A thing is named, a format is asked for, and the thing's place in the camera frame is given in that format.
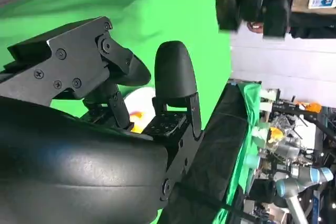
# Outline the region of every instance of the person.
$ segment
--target person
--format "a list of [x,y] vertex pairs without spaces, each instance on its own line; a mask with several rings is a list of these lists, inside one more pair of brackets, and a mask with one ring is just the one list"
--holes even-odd
[[[262,23],[250,22],[247,23],[247,28],[257,34],[263,33]],[[308,9],[307,0],[294,0],[290,17],[290,27],[288,27],[287,32],[293,38],[336,38],[336,8],[311,10]]]

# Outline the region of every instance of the yellow object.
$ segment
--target yellow object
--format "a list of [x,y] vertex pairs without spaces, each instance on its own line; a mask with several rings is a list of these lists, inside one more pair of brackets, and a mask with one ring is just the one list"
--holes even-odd
[[142,112],[135,112],[130,115],[130,121],[134,123],[134,127],[131,132],[140,134],[144,130],[141,126],[141,119],[143,118],[143,115],[144,114]]
[[271,139],[272,140],[281,140],[284,137],[284,134],[281,130],[275,127],[271,127]]

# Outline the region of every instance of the hand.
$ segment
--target hand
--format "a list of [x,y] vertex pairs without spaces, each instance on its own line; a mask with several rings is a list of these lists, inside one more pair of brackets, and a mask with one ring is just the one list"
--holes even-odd
[[256,34],[262,34],[264,32],[264,24],[261,22],[248,22],[247,28]]

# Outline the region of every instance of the green cloth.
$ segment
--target green cloth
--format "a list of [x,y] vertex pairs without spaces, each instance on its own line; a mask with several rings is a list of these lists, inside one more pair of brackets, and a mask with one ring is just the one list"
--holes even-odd
[[[194,65],[204,128],[231,73],[229,35],[218,32],[215,0],[21,0],[0,9],[0,65],[12,61],[8,46],[98,16],[111,19],[112,38],[130,48],[152,74],[161,43],[185,43]],[[54,101],[52,106],[75,116],[86,112],[80,101]]]
[[[244,159],[247,154],[257,155],[257,145],[252,141],[251,131],[253,127],[259,122],[259,108],[260,108],[260,84],[255,83],[240,83],[240,91],[245,100],[245,107],[248,119],[248,129],[240,148],[233,175],[231,177],[228,193],[226,197],[227,204],[231,205],[235,196],[238,185],[245,191],[249,176],[250,168],[244,164]],[[228,212],[224,209],[219,211],[217,218],[213,221],[213,224],[225,223]]]

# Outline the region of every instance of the white wall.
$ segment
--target white wall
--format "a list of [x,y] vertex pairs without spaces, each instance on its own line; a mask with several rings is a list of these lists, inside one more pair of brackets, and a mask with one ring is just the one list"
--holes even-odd
[[263,40],[242,25],[232,35],[232,78],[262,81],[281,97],[336,108],[336,39]]

